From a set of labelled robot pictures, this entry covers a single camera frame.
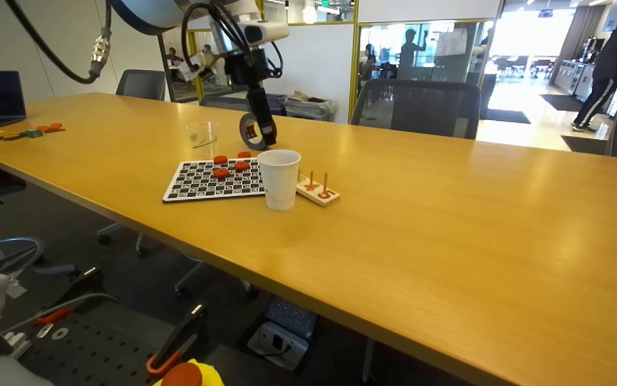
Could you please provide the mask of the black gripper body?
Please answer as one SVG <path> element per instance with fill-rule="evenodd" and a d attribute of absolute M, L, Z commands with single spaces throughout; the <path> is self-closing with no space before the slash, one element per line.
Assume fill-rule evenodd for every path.
<path fill-rule="evenodd" d="M 224 57 L 224 75 L 235 88 L 259 88 L 270 75 L 264 49 L 237 52 Z"/>

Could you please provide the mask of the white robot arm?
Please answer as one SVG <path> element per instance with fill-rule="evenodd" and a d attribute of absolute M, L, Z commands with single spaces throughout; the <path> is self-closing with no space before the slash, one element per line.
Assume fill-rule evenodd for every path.
<path fill-rule="evenodd" d="M 185 32 L 192 20 L 210 22 L 217 55 L 234 85 L 247 89 L 248 111 L 240 118 L 240 137 L 253 149 L 267 149 L 279 139 L 264 82 L 279 77 L 264 52 L 289 36 L 289 26 L 266 22 L 255 0 L 110 0 L 114 10 L 144 34 L 178 28 Z"/>

